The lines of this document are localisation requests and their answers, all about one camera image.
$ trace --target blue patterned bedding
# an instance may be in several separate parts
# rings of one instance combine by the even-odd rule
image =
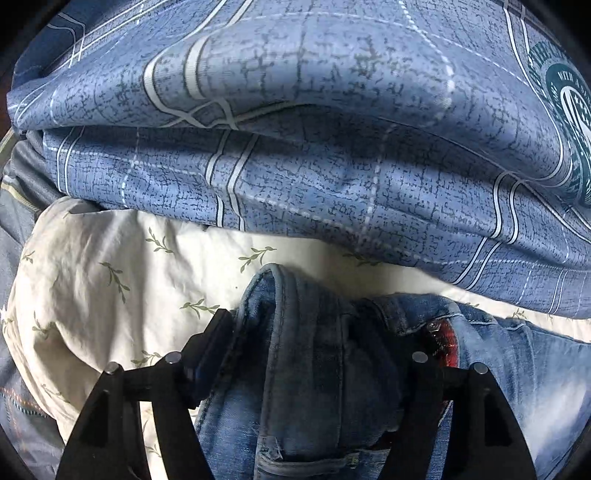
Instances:
[[[591,104],[515,1],[73,0],[9,113],[59,190],[591,317]]]

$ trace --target gray fabric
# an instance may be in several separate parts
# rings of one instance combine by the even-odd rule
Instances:
[[[4,167],[0,189],[0,307],[8,301],[22,248],[38,213],[61,194],[45,174],[41,135],[29,132]],[[56,476],[63,442],[37,405],[0,335],[0,425],[38,480]]]

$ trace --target bed sheet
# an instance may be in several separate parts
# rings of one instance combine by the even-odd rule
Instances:
[[[591,342],[589,320],[490,300],[319,240],[208,228],[132,209],[98,211],[69,197],[40,216],[25,245],[5,336],[33,397],[67,439],[109,361],[133,369],[180,350],[218,307],[236,308],[267,263],[349,299],[441,294]],[[149,404],[142,426],[152,478],[165,479]]]

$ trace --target jeans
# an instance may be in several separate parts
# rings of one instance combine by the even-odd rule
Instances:
[[[591,403],[591,345],[434,295],[349,301],[266,265],[236,314],[235,343],[196,431],[217,479],[375,479],[408,395],[426,324],[453,337],[452,366],[488,365],[522,428],[539,478],[552,478]],[[441,477],[452,410],[428,479]]]

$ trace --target green leaf pattern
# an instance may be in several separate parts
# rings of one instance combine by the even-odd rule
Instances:
[[[277,249],[273,248],[273,247],[265,247],[262,250],[257,250],[256,248],[251,248],[251,250],[254,253],[250,257],[246,257],[246,256],[238,257],[238,260],[242,260],[244,262],[244,264],[240,268],[240,273],[244,272],[244,269],[256,259],[258,259],[259,263],[262,266],[262,259],[263,259],[263,257],[265,257],[265,254],[267,252],[273,252]]]
[[[158,352],[148,353],[146,350],[142,350],[142,353],[144,354],[142,358],[131,360],[131,363],[133,363],[136,367],[153,365],[157,358],[162,358],[162,355],[160,355]]]
[[[524,309],[517,309],[516,311],[514,311],[511,318],[512,319],[519,319],[519,320],[527,320],[527,317],[525,316]]]
[[[160,448],[158,448],[157,443],[154,443],[154,445],[152,445],[151,447],[148,447],[146,445],[146,452],[153,453],[154,455],[158,455],[160,458],[162,458],[162,453],[160,453]]]
[[[358,267],[363,267],[364,265],[369,265],[370,267],[375,267],[376,265],[379,265],[380,261],[375,261],[375,260],[370,260],[366,257],[364,257],[361,254],[343,254],[344,258],[354,258],[358,261],[357,266]]]
[[[179,310],[191,309],[197,314],[197,317],[201,318],[201,313],[199,313],[200,311],[209,312],[213,315],[214,313],[216,313],[216,310],[220,307],[219,305],[207,307],[203,304],[203,302],[205,302],[205,299],[199,299],[196,303],[191,303],[190,301],[188,301],[185,302],[185,304],[182,307],[180,307]]]
[[[43,340],[47,340],[47,338],[49,337],[49,332],[51,331],[51,329],[53,327],[55,327],[55,323],[54,322],[49,322],[47,324],[47,327],[43,328],[41,326],[41,324],[39,323],[39,320],[37,320],[37,315],[35,312],[33,312],[33,320],[35,320],[35,325],[33,326],[33,332],[39,332],[41,334],[41,337],[43,338]]]
[[[22,261],[29,262],[30,264],[32,264],[33,263],[33,253],[35,253],[34,250],[32,252],[24,254],[22,256]]]
[[[123,273],[123,270],[114,269],[109,262],[100,262],[100,265],[109,269],[109,285],[115,282],[117,290],[121,294],[121,300],[125,303],[126,298],[124,291],[129,291],[129,287],[121,283],[121,280],[119,279],[119,275]]]
[[[56,399],[58,399],[58,400],[61,400],[62,402],[65,402],[65,403],[67,403],[68,405],[71,405],[71,403],[70,403],[68,400],[66,400],[66,398],[64,397],[64,395],[62,395],[62,394],[61,394],[61,392],[60,392],[60,391],[53,391],[53,390],[50,390],[50,389],[48,388],[48,386],[47,386],[47,385],[45,385],[45,383],[41,384],[41,388],[42,388],[43,390],[45,390],[45,392],[46,392],[46,393],[47,393],[47,394],[48,394],[50,397],[56,398]]]
[[[8,324],[14,322],[14,319],[6,317],[2,319],[2,334],[6,335],[6,329],[8,328]]]
[[[167,253],[167,254],[172,254],[172,253],[174,253],[174,252],[173,252],[171,249],[169,249],[169,248],[166,246],[166,242],[165,242],[165,241],[166,241],[166,235],[164,235],[164,236],[162,237],[162,240],[160,241],[160,240],[158,240],[158,239],[156,238],[156,236],[153,234],[153,232],[152,232],[152,228],[148,228],[148,233],[150,233],[150,238],[147,238],[147,239],[145,239],[145,240],[146,240],[147,242],[153,242],[153,243],[155,243],[155,245],[156,245],[156,248],[154,248],[154,251],[155,251],[155,252],[157,252],[157,251],[159,251],[159,250],[162,250],[164,253]]]

